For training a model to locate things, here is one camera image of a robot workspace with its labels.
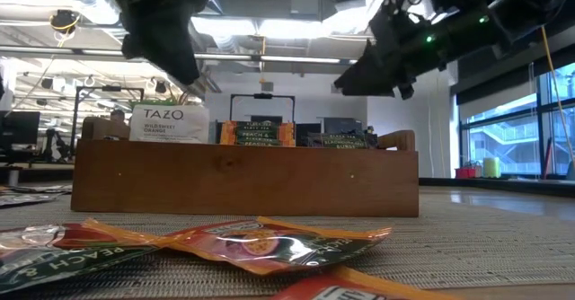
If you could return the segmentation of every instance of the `gray carpet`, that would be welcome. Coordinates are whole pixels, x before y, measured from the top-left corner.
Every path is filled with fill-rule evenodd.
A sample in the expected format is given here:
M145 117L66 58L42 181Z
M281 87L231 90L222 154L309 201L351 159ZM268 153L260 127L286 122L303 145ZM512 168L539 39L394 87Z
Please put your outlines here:
M69 198L2 208L0 229L81 222L93 216L134 231L168 234L186 227L247 218L74 213L69 210ZM420 218L280 219L357 231L392 226L394 232L387 241L347 264L367 274L416 287L575 283L575 225L550 217L452 204L423 195ZM299 273L261 278L225 263L177 251L159 251L90 275L16 291L3 299L269 296L303 276Z

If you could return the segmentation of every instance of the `ceiling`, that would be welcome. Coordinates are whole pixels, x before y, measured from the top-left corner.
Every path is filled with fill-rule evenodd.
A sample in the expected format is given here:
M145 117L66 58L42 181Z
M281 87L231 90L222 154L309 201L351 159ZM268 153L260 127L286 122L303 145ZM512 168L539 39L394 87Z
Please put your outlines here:
M240 6L245 4L244 1L234 2L234 0L221 0L221 3L223 7L234 7L234 13L237 14L241 14L242 10ZM254 5L247 6L244 7L244 11L247 13L230 17L250 21L257 30L263 22L269 19L269 17L266 17L268 16L266 14L270 13L287 11L290 20L307 19L308 22L315 23L321 23L321 21L326 20L336 13L333 8L333 0L328 0L329 4L320 3L317 15L311 18L293 14L294 3L292 3L292 0L275 0L275 3L276 4L273 5L275 11L272 8L262 8L266 5L270 6L269 2L262 0L260 4L257 4L260 8L255 9ZM331 10L326 13L326 7L328 6ZM126 32L121 26L99 26L94 24L94 22L98 22L101 19L98 15L98 9L96 8L100 9L101 7L86 7L85 4L78 0L0 0L0 45L55 48L62 35L55 33L49 26L49 17L55 14L58 9L70 9L81 13L82 19L78 23L79 27L77 27L74 32L74 36L63 43L63 48L120 50L121 41ZM101 10L107 11L109 9L110 7L106 6ZM256 13L260 13L261 16L250 15ZM206 33L199 33L198 30L193 29L190 31L197 52L233 53L222 51L222 49L218 47L217 41L209 35L213 30L204 31ZM369 31L367 31L367 34L363 31L359 33L338 31L332 34L328 33L326 36L312 38L278 39L268 37L265 41L265 48L262 47L261 41L254 41L251 37L246 36L247 34L232 35L234 41L237 43L237 49L243 53L260 54L265 51L265 54L268 55L290 57L358 58L365 47L366 38L370 36L370 33ZM50 63L49 58L34 55L27 57L4 56L4 58L10 61L11 66L17 72L13 106L17 107L17 110L42 110L42 118L46 120L46 122L53 124L54 119L58 118L57 123L60 124L60 127L63 129L69 129L72 122L71 117L74 109L75 91L65 90L59 92L53 89L44 89L40 85L37 85L40 83L40 76L44 72L46 73L45 77L56 77L56 82L60 83L64 81L68 85L92 84L93 80L94 84L92 85L94 86L113 84L121 85L123 88L144 89L147 99L164 99L169 97L169 92L164 94L155 92L154 81L158 79L170 84L173 94L178 95L182 93L182 90L176 84L170 82L165 72L149 63L82 60L81 56L68 57L71 59L57 58L54 59L52 63ZM334 75L335 77L346 69L345 66L307 63L268 62L261 64L229 61L208 61L202 67L202 70L205 71L205 76L211 76L216 84L218 78L226 79L226 85L221 88L221 91L226 93L232 93L234 91L234 87L229 85L230 81L227 81L227 79L232 79L233 82L233 75L257 75L263 70L265 73L274 74L286 73L300 76L307 74L327 74ZM241 79L241 77L237 78L238 83L240 83L241 80L239 79ZM120 106L125 106L126 111L128 111L128 101L137 98L132 93L136 92L124 90L119 93L104 93L101 90L95 90L91 93L93 97L86 96L85 101L80 104L79 119L81 120L86 116L108 115L112 109L122 108ZM38 99L46 99L48 104L46 106L39 106L37 103ZM98 103L98 101L108 100L116 101L111 107Z

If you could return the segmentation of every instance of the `glass window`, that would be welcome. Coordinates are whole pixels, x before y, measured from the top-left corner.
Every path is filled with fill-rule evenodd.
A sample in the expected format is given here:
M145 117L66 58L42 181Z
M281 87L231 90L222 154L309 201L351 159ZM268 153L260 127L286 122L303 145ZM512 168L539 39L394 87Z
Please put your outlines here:
M535 93L532 93L526 97L508 102L504 105L500 105L497 108L493 108L492 110L487 110L485 112L472 116L467 119L467 123L503 116L516 111L532 109L535 108L536 106L537 106L537 95Z
M575 63L568 66L564 66L555 70L555 75L557 76L557 90L559 91L559 97L561 100L575 98L575 85L573 84L573 76L575 76ZM553 76L548 73L543 76L543 80L546 83L547 100L544 99L544 104L550 102L557 102L557 93L555 92L555 87L553 85Z
M567 125L567 133L571 141L571 145L575 146L575 108L568 108L563 110L565 115L565 122ZM556 174L565 175L571 162L571 155L569 153L569 146L567 138L565 137L565 130L561 120L561 113L557 110L553 112L552 138L553 138L553 164L554 172Z
M501 173L541 173L536 116L471 128L468 135L470 160L498 157Z

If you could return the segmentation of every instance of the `wooden crate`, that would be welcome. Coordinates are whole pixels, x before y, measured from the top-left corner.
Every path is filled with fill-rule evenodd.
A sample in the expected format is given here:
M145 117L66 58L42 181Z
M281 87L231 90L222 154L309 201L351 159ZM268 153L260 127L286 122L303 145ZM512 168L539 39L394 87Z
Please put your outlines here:
M419 215L416 152L83 141L75 211Z

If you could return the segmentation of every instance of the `white wall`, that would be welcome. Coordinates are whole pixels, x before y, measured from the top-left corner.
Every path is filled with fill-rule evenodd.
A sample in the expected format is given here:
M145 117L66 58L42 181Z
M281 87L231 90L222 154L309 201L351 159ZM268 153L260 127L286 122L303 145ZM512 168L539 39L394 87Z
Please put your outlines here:
M268 74L266 81L274 83L275 95L296 96L297 123L318 123L325 117L347 117L367 122L367 98L344 97L331 93L331 85L337 75L299 75ZM231 93L259 93L261 90L257 74L217 74L216 83L222 93L208 93L206 106L210 119L228 120ZM249 120L251 115L282 116L284 121L291 120L291 100L272 99L255 100L252 97L234 99L233 120Z
M415 131L415 144L420 156L420 177L451 177L450 169L456 165L452 166L449 147L451 110L448 75L445 72L429 72L418 77L413 88L415 94L407 101L401 97L369 97L368 123L378 135L403 129Z

